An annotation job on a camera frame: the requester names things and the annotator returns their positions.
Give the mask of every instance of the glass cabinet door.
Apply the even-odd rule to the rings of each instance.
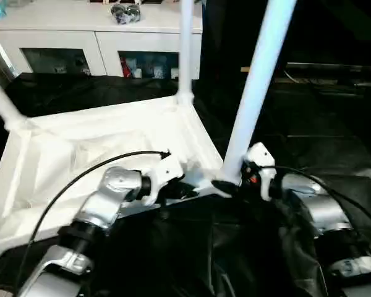
[[[22,52],[33,72],[91,75],[82,49],[22,48]]]
[[[180,34],[97,32],[107,75],[128,78],[176,79],[179,76]],[[192,34],[191,76],[199,78],[202,34]]]
[[[18,73],[106,75],[94,32],[0,30],[0,44]]]
[[[127,78],[177,79],[179,54],[118,51],[122,74]]]

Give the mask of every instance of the black wire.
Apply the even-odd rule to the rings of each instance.
[[[110,158],[110,159],[107,159],[99,164],[96,164],[94,166],[92,166],[91,168],[85,170],[84,172],[80,173],[78,176],[76,176],[71,182],[69,182],[66,186],[64,186],[63,189],[61,189],[61,191],[56,194],[56,196],[54,197],[54,199],[51,200],[51,202],[47,205],[47,207],[44,209],[44,212],[41,214],[41,217],[40,219],[38,220],[34,230],[33,230],[33,233],[29,239],[29,242],[27,244],[27,247],[26,247],[26,250],[25,250],[25,253],[23,254],[23,258],[22,258],[22,261],[19,265],[19,271],[18,271],[18,275],[17,275],[17,278],[15,279],[16,283],[15,283],[15,290],[14,290],[14,293],[18,295],[18,288],[19,288],[19,284],[20,284],[20,279],[22,277],[22,271],[23,271],[23,268],[25,266],[25,263],[26,263],[26,260],[27,260],[27,256],[28,256],[28,253],[29,253],[29,250],[30,250],[30,247],[32,246],[32,244],[34,243],[34,240],[36,238],[36,235],[37,235],[37,232],[38,232],[38,229],[40,228],[41,224],[43,223],[43,220],[45,218],[45,216],[47,215],[47,213],[49,212],[49,210],[51,209],[51,207],[54,205],[54,203],[63,195],[63,193],[65,193],[71,186],[73,186],[77,181],[79,181],[81,178],[83,178],[85,175],[91,173],[92,171],[102,167],[102,166],[105,166],[106,164],[108,163],[111,163],[113,161],[116,161],[116,160],[119,160],[119,159],[123,159],[123,158],[126,158],[126,157],[131,157],[131,156],[136,156],[136,155],[161,155],[161,158],[164,158],[164,157],[167,157],[168,155],[170,155],[170,153],[168,152],[157,152],[157,151],[154,151],[154,150],[141,150],[139,152],[131,152],[131,153],[125,153],[123,155],[120,155],[120,156],[116,156],[116,157],[113,157],[113,158]]]
[[[335,199],[335,201],[337,201],[337,203],[343,208],[342,206],[342,202],[341,202],[341,199],[342,200],[345,200],[346,202],[349,202],[350,204],[352,204],[353,206],[355,206],[356,208],[358,208],[361,212],[364,213],[364,215],[366,215],[370,220],[371,220],[371,213],[363,206],[361,205],[360,203],[358,203],[357,201],[349,198],[348,196],[334,190],[332,187],[329,187],[327,186],[326,184],[324,184],[323,182],[321,182],[318,178],[308,174],[308,173],[305,173],[301,170],[298,170],[298,169],[295,169],[295,168],[291,168],[291,167],[287,167],[287,166],[276,166],[276,165],[272,165],[272,166],[259,166],[258,167],[259,169],[269,169],[269,168],[273,168],[273,169],[277,169],[277,170],[286,170],[288,172],[291,172],[291,173],[295,173],[295,174],[298,174],[298,175],[301,175],[303,177],[306,177],[308,179],[310,179],[311,181],[314,181],[315,183],[317,183],[319,186],[321,186],[324,190],[326,190],[326,192],[328,194],[330,194],[332,196],[332,198]],[[353,219],[352,219],[352,216],[347,213],[346,214],[348,219],[350,219],[352,225],[353,224]]]

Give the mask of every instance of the red object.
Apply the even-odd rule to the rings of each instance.
[[[132,77],[132,72],[130,71],[128,65],[126,64],[125,59],[122,58],[122,57],[120,57],[119,59],[121,60],[123,76],[126,77],[127,79],[131,78]]]
[[[257,184],[257,178],[256,178],[255,176],[252,176],[252,177],[250,178],[250,181],[251,181],[252,183],[254,183],[254,184]]]

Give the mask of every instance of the white pole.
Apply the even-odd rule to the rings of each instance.
[[[192,103],[194,95],[191,90],[191,37],[192,10],[194,0],[181,0],[180,25],[180,62],[179,62],[179,103]]]
[[[240,180],[242,161],[249,148],[296,2],[297,0],[268,2],[221,169],[222,178],[232,183]]]
[[[0,116],[4,121],[4,127],[7,130],[16,127],[25,117],[15,107],[13,102],[8,98],[4,90],[0,87]]]

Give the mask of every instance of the white cabinet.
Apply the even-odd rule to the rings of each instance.
[[[36,0],[9,8],[0,20],[0,43],[17,72],[123,76],[122,63],[142,77],[177,72],[180,49],[180,4],[141,6],[137,23],[119,25],[110,5],[88,0]],[[192,19],[192,78],[199,78],[202,5]]]
[[[0,30],[0,43],[19,73],[106,74],[93,32]]]
[[[127,61],[134,60],[136,68],[143,71],[146,63],[165,64],[168,72],[179,67],[180,42],[175,33],[132,33],[132,32],[97,32],[103,62],[107,75],[124,76],[120,57]],[[199,78],[201,34],[192,35],[192,78]]]

